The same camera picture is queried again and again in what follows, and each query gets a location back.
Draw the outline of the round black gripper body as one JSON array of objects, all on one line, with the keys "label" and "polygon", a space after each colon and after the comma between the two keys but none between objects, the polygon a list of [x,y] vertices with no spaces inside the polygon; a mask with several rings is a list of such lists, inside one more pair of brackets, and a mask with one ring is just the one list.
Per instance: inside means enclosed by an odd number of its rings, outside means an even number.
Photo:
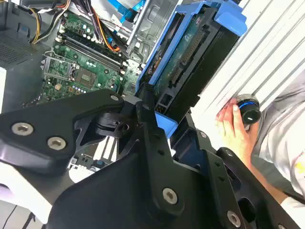
[{"label": "round black gripper body", "polygon": [[127,156],[65,190],[54,203],[49,229],[227,229],[226,211],[215,202],[208,178],[174,162],[175,191],[182,211],[153,206],[140,157]]}]

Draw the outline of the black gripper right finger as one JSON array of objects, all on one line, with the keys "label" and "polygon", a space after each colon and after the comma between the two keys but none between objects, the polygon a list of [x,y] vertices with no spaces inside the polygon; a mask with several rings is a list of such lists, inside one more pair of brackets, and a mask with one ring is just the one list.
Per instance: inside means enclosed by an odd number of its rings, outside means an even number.
[{"label": "black gripper right finger", "polygon": [[255,176],[228,148],[215,150],[187,114],[171,137],[174,160],[209,179],[222,229],[297,229]]}]

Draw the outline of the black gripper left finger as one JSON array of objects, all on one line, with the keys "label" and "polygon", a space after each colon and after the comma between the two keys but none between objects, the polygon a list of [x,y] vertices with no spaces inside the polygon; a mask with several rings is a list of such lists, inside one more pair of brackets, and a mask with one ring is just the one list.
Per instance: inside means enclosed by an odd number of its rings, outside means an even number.
[{"label": "black gripper left finger", "polygon": [[39,104],[0,116],[0,183],[37,217],[47,217],[59,195],[73,185],[69,164],[79,150],[111,136],[116,157],[125,155],[139,126],[138,115],[169,138],[177,122],[154,110],[144,84],[137,96],[102,89]]}]

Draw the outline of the person's bare hand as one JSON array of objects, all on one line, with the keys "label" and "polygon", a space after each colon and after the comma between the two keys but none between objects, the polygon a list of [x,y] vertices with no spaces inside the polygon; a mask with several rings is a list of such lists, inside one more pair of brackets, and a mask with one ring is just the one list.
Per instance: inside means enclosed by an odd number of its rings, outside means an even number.
[{"label": "person's bare hand", "polygon": [[245,130],[236,99],[231,99],[217,114],[215,124],[224,143],[248,169],[252,168],[251,154],[257,140],[259,123]]}]

